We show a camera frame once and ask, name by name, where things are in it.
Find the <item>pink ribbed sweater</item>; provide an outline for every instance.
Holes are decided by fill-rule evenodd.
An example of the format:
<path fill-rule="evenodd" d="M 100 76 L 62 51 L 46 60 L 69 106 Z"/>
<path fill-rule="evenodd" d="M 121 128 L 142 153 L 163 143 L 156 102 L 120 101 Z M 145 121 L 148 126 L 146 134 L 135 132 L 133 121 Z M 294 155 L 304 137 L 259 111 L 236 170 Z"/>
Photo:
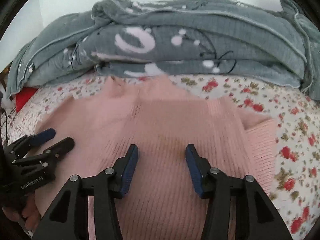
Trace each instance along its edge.
<path fill-rule="evenodd" d="M 76 145 L 57 166 L 56 180 L 36 191 L 41 215 L 71 175 L 94 176 L 131 143 L 138 146 L 129 193 L 116 200 L 125 240 L 200 239 L 208 201 L 192 186 L 185 160 L 189 143 L 230 176 L 252 174 L 267 193 L 274 175 L 276 124 L 270 117 L 237 108 L 227 97 L 200 99 L 165 76 L 139 85 L 108 78 L 99 94 L 66 99 L 38 131 L 49 127 L 57 135 L 42 149 L 67 136 Z M 92 200 L 89 234 L 95 239 Z"/>

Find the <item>gray blanket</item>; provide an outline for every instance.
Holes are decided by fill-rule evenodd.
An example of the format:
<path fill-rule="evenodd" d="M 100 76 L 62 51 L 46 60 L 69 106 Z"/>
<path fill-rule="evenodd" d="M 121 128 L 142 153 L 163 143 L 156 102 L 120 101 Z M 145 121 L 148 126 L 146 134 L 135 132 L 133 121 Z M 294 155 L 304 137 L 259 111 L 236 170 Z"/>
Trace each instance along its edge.
<path fill-rule="evenodd" d="M 292 0 L 265 11 L 231 0 L 104 0 L 60 17 L 14 59 L 7 96 L 23 86 L 102 75 L 219 73 L 300 87 L 320 100 L 318 29 Z"/>

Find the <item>blue gripper pad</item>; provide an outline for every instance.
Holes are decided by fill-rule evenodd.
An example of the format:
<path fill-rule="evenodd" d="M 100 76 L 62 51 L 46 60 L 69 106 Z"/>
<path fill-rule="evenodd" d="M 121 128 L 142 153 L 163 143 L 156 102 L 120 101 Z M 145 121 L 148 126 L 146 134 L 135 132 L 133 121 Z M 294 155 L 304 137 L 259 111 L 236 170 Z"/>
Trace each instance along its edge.
<path fill-rule="evenodd" d="M 195 188 L 196 193 L 199 195 L 200 198 L 203 198 L 204 196 L 204 190 L 202 189 L 202 175 L 201 172 L 197 166 L 194 153 L 189 147 L 189 145 L 186 148 L 186 161 L 189 168 L 189 172 L 192 179 L 193 187 Z"/>
<path fill-rule="evenodd" d="M 30 145 L 33 147 L 39 147 L 45 142 L 51 140 L 56 135 L 56 131 L 53 128 L 49 128 L 41 133 L 34 135 L 30 140 Z"/>
<path fill-rule="evenodd" d="M 131 156 L 122 174 L 121 189 L 120 189 L 120 193 L 122 197 L 124 197 L 124 195 L 128 193 L 130 188 L 133 173 L 137 166 L 137 162 L 139 158 L 138 147 L 134 144 L 130 145 L 127 154 L 131 154 Z"/>

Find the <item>metal rivet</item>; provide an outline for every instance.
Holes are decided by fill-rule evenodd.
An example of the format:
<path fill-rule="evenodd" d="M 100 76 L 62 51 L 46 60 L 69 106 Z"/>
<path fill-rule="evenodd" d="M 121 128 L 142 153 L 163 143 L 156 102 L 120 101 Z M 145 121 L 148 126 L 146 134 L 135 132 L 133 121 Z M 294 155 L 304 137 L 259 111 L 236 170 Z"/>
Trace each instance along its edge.
<path fill-rule="evenodd" d="M 115 172 L 115 170 L 113 169 L 113 168 L 106 168 L 105 170 L 104 170 L 104 173 L 105 174 L 108 174 L 108 175 L 110 175 L 110 174 L 112 174 L 112 173 L 114 173 Z"/>
<path fill-rule="evenodd" d="M 246 180 L 247 182 L 254 182 L 254 177 L 251 176 L 251 175 L 248 175 L 248 176 L 245 176 L 245 180 Z"/>
<path fill-rule="evenodd" d="M 74 182 L 74 181 L 77 181 L 78 178 L 79 178 L 78 175 L 72 175 L 72 176 L 70 177 L 70 180 L 71 180 L 72 182 Z"/>
<path fill-rule="evenodd" d="M 218 168 L 211 168 L 210 169 L 210 173 L 212 173 L 212 174 L 218 174 L 219 173 L 219 169 Z"/>

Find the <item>bed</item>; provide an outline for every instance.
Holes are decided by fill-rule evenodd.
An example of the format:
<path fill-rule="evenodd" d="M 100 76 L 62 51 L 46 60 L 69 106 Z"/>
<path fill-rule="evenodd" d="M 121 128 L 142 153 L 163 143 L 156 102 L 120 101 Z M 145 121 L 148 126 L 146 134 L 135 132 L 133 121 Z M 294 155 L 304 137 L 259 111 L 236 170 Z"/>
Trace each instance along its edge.
<path fill-rule="evenodd" d="M 40 88 L 16 114 L 8 116 L 9 143 L 33 134 L 36 123 L 62 100 L 99 93 L 106 77 L 87 73 L 69 83 Z M 128 83 L 143 78 L 125 79 Z M 171 81 L 204 99 L 228 95 L 242 108 L 269 114 L 277 120 L 276 172 L 270 199 L 278 209 L 294 240 L 303 239 L 320 215 L 320 108 L 298 89 L 278 87 L 251 78 L 222 75 L 177 75 Z M 5 119 L 1 120 L 5 138 Z"/>

